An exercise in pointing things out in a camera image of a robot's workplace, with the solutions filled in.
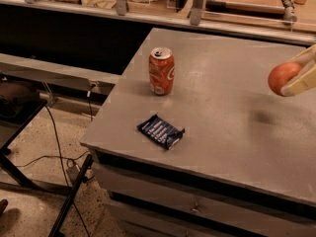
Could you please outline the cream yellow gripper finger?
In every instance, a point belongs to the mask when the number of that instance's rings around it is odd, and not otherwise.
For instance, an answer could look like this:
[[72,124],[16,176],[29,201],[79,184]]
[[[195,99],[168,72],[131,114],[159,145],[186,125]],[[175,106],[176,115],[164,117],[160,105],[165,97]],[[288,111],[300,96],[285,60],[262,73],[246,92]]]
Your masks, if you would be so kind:
[[316,65],[306,65],[280,90],[285,97],[296,96],[316,87]]
[[316,66],[316,45],[312,45],[292,57],[286,64],[288,71],[309,71]]

